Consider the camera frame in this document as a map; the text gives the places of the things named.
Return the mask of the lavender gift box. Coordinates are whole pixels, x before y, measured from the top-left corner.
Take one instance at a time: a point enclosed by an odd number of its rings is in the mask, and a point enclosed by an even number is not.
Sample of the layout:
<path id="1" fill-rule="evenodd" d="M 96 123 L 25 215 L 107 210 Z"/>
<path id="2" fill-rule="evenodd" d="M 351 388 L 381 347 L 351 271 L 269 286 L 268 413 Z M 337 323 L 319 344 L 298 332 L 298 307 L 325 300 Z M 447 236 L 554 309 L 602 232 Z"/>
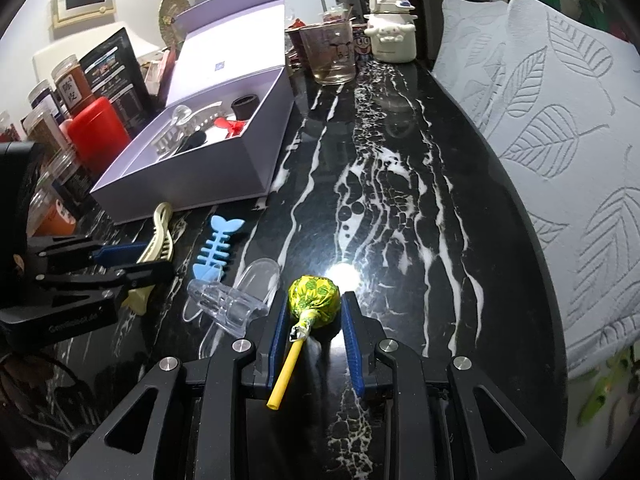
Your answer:
<path id="1" fill-rule="evenodd" d="M 166 106 L 104 171 L 91 191 L 116 223 L 149 217 L 160 203 L 186 210 L 265 196 L 294 104 L 285 67 L 284 0 L 206 0 L 179 14 L 184 43 Z M 215 126 L 159 160 L 154 136 L 178 105 L 221 101 L 246 120 L 226 139 Z"/>

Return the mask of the clear plastic hair claw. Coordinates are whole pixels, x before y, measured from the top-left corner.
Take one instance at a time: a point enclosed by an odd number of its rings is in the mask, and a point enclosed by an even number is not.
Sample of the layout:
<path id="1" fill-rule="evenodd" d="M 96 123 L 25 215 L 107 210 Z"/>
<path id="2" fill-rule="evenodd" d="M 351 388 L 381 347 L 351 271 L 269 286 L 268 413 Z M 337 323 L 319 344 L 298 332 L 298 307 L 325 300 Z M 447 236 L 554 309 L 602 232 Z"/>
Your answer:
<path id="1" fill-rule="evenodd" d="M 254 260 L 233 286 L 219 281 L 221 270 L 207 272 L 204 280 L 194 278 L 188 284 L 183 319 L 192 321 L 205 314 L 227 334 L 242 338 L 250 322 L 269 313 L 280 276 L 280 266 L 269 258 Z"/>

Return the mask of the brown spice jar labelled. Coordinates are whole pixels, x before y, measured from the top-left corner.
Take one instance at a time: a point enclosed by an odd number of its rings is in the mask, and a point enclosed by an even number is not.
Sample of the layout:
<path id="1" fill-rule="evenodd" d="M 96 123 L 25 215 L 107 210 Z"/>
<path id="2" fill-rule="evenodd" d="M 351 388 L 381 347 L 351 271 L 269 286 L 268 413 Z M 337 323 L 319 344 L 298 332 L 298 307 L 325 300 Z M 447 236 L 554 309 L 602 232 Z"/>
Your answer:
<path id="1" fill-rule="evenodd" d="M 51 76 L 58 94 L 73 117 L 96 100 L 75 55 L 72 54 L 55 65 Z"/>

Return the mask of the wall intercom panel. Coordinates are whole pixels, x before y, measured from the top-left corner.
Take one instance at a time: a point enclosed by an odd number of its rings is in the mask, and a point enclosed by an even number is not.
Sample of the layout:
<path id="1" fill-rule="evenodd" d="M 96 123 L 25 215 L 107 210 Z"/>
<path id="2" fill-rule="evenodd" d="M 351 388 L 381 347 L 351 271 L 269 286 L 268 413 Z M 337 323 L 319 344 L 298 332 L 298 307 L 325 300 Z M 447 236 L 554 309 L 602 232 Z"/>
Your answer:
<path id="1" fill-rule="evenodd" d="M 115 13 L 115 0 L 52 0 L 54 29 Z"/>

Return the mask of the red plastic canister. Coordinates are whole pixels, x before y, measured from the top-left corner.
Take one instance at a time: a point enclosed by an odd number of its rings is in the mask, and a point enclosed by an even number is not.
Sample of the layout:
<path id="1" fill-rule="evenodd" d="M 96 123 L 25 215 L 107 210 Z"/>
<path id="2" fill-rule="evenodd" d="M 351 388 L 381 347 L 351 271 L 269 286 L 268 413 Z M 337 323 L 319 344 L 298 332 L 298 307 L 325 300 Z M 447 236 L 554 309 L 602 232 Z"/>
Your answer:
<path id="1" fill-rule="evenodd" d="M 67 134 L 79 160 L 96 178 L 104 174 L 131 142 L 114 106 L 104 96 L 74 116 Z"/>

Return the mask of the red plastic fan propeller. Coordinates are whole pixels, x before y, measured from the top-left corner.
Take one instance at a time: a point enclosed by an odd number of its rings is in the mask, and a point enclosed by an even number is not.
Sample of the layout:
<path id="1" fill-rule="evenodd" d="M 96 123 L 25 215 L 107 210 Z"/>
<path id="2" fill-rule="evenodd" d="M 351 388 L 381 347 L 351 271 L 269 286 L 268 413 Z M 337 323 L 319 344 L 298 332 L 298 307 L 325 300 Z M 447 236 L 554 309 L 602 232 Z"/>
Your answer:
<path id="1" fill-rule="evenodd" d="M 224 117 L 217 117 L 214 121 L 214 126 L 226 132 L 226 139 L 231 139 L 243 132 L 246 120 L 230 120 Z"/>

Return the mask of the glass measuring cup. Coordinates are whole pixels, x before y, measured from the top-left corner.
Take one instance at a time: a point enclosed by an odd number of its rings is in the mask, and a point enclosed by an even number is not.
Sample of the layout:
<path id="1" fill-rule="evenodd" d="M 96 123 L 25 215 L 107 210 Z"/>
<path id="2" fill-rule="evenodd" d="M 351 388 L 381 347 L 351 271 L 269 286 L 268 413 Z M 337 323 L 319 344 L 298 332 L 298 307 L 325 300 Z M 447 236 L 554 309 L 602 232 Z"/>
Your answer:
<path id="1" fill-rule="evenodd" d="M 322 86 L 347 84 L 356 77 L 352 24 L 324 23 L 302 27 L 300 39 L 312 76 Z"/>

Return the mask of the blue fishbone cable winder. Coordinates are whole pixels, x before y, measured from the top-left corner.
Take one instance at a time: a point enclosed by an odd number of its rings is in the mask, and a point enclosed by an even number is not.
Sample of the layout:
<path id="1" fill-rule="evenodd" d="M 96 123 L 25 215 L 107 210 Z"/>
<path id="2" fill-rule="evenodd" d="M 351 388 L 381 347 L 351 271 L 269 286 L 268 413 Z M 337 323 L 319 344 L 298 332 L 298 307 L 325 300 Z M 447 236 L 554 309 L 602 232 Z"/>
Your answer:
<path id="1" fill-rule="evenodd" d="M 230 257 L 229 240 L 244 226 L 242 219 L 227 220 L 213 214 L 209 219 L 210 234 L 192 264 L 193 277 L 204 282 L 220 282 Z"/>

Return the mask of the black printed snack bag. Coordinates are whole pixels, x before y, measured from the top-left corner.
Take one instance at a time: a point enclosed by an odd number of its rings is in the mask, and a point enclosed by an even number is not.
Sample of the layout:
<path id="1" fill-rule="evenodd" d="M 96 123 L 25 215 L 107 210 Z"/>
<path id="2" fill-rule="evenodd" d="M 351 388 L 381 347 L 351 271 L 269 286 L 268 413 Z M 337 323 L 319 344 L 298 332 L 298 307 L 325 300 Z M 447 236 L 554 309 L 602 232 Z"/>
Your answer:
<path id="1" fill-rule="evenodd" d="M 122 27 L 80 59 L 92 93 L 104 96 L 134 139 L 152 120 L 154 105 Z"/>

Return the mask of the yellow green lollipop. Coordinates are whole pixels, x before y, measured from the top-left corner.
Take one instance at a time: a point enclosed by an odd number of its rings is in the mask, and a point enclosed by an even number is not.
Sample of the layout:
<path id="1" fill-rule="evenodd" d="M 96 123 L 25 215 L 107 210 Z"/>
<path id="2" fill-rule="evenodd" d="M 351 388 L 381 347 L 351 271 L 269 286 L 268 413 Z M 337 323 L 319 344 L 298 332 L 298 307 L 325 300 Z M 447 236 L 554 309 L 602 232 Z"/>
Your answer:
<path id="1" fill-rule="evenodd" d="M 291 347 L 274 384 L 267 408 L 280 408 L 303 345 L 314 328 L 331 324 L 341 311 L 340 290 L 329 278 L 303 275 L 288 289 L 288 310 L 296 319 L 290 331 Z"/>

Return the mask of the brown granule spice jar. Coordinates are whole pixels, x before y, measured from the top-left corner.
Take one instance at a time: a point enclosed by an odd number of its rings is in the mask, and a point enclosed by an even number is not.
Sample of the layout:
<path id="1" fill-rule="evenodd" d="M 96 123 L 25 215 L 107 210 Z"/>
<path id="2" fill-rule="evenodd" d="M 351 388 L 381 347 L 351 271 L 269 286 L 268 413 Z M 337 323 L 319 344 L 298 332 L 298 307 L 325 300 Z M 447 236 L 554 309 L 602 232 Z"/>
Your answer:
<path id="1" fill-rule="evenodd" d="M 23 120 L 23 127 L 29 141 L 43 144 L 52 154 L 67 148 L 66 137 L 46 108 L 32 110 Z"/>

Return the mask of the grey leaf quilted cushion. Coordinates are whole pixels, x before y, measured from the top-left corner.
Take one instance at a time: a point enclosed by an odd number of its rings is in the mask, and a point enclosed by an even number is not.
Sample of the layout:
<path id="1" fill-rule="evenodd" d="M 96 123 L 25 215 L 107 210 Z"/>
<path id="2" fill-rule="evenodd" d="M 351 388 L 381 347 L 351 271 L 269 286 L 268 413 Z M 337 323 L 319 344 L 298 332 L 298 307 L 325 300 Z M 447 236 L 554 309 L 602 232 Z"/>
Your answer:
<path id="1" fill-rule="evenodd" d="M 639 55 L 538 0 L 442 2 L 434 75 L 508 172 L 570 377 L 639 338 Z"/>

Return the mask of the beige marbled hair claw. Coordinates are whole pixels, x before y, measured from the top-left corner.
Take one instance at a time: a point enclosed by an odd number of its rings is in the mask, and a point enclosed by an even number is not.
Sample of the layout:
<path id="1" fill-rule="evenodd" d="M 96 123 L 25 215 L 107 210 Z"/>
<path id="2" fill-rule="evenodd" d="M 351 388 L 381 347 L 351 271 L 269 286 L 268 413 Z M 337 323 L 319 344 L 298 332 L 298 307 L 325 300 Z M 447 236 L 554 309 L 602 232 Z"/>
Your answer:
<path id="1" fill-rule="evenodd" d="M 222 102 L 216 101 L 197 110 L 186 105 L 174 108 L 171 120 L 152 140 L 152 147 L 159 160 L 178 153 L 183 144 L 198 132 L 206 134 L 214 121 L 222 116 Z"/>

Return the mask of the orange lidded food container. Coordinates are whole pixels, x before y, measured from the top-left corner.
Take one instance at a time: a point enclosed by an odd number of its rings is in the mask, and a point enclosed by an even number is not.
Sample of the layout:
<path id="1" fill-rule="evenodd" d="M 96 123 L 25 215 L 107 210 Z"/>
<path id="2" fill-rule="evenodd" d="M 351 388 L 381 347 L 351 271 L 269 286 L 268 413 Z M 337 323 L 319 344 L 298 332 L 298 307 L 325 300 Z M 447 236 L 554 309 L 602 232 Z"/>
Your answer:
<path id="1" fill-rule="evenodd" d="M 76 219 L 62 202 L 46 190 L 35 192 L 29 205 L 27 235 L 66 236 L 76 229 Z"/>

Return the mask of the white cartoon dog kettle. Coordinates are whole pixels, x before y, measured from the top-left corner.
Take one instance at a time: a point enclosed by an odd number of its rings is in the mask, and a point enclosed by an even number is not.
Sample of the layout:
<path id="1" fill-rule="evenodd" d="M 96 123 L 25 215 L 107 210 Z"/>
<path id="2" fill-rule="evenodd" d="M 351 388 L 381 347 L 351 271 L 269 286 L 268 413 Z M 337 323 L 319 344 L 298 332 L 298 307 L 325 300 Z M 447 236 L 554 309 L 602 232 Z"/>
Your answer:
<path id="1" fill-rule="evenodd" d="M 378 62 L 404 64 L 416 58 L 416 15 L 409 0 L 369 0 L 366 15 L 373 57 Z"/>

